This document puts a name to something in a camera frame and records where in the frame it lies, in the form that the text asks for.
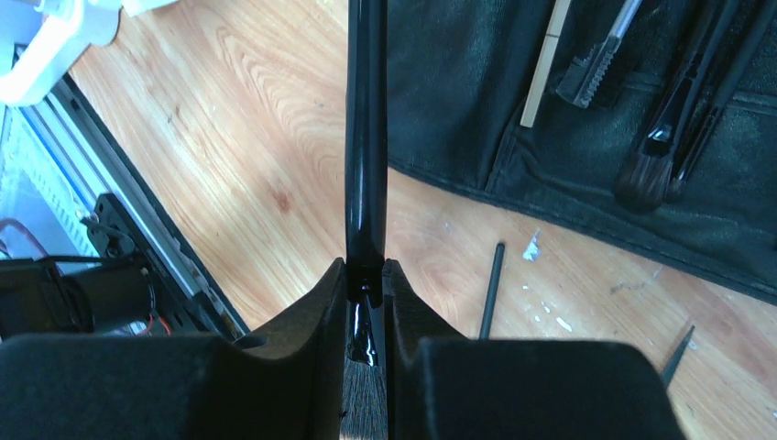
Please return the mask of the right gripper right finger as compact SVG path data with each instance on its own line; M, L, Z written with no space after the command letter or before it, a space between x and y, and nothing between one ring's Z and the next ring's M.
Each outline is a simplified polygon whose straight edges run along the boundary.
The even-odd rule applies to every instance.
M382 273L394 364L392 439L681 439L652 363L634 346L581 339L463 336L412 289Z

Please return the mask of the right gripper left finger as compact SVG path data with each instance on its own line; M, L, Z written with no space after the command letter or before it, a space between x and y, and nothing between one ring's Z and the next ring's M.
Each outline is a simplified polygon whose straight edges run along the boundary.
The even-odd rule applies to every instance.
M345 263L231 343L212 334L20 335L1 345L4 439L335 439Z

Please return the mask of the large black powder brush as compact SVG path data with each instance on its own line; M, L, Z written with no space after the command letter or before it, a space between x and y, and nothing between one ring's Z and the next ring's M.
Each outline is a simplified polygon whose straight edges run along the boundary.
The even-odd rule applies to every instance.
M385 264L388 4L348 4L345 117L347 334L341 436L388 436Z

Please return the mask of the black comb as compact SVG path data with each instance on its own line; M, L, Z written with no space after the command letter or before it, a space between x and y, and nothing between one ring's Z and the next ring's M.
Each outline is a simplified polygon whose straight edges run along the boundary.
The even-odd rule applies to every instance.
M662 385L666 390L672 383L673 377L682 362L684 352L692 341L694 332L695 325L691 324L662 368L660 377L662 380Z

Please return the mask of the black makeup brush roll case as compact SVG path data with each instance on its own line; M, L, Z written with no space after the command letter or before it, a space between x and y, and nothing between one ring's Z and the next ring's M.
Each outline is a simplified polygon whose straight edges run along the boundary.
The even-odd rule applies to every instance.
M770 30L681 198L650 214L613 188L699 1L647 1L604 109L548 87L520 125L553 3L392 1L388 161L446 191L539 217L754 298L776 300L776 33Z

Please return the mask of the pink handle makeup brush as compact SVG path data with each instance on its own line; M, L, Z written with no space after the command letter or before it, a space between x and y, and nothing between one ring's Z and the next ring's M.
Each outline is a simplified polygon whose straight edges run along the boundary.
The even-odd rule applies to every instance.
M641 3L641 0L624 1L606 37L595 44L583 59L573 59L556 87L560 98L580 108L592 104Z

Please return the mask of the slim black makeup brush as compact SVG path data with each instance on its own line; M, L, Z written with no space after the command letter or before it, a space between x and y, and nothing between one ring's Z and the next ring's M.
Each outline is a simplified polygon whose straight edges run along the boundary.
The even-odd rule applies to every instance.
M665 200L682 197L698 161L711 149L717 127L737 94L755 88L763 79L765 89L776 90L776 3L762 1L750 22L740 31L739 40L724 59L716 62L717 76L710 80L711 94L703 111L683 143L675 151L673 170Z

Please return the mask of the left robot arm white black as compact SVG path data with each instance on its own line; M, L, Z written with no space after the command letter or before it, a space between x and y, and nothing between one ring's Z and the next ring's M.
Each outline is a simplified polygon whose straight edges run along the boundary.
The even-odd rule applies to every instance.
M1 261L1 338L94 334L153 317L150 271L133 257L48 256Z

